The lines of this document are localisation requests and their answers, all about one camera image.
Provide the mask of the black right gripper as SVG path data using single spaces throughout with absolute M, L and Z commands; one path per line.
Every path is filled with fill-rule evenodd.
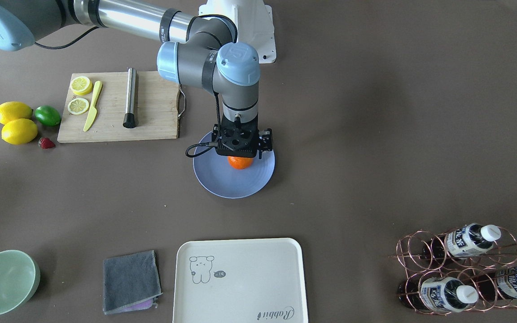
M 245 131 L 257 131 L 258 129 L 258 120 L 259 117 L 255 117 L 251 119 L 248 122 L 242 122 L 241 121 L 241 129 Z M 230 121 L 230 119 L 226 118 L 226 116 L 223 116 L 221 119 L 221 129 L 235 129 L 236 125 L 234 121 Z

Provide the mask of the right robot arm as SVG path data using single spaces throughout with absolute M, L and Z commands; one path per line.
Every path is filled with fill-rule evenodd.
M 257 134 L 259 55 L 225 16 L 191 16 L 138 0 L 0 0 L 0 49 L 18 51 L 62 27 L 112 28 L 162 43 L 160 75 L 222 97 L 222 137 Z

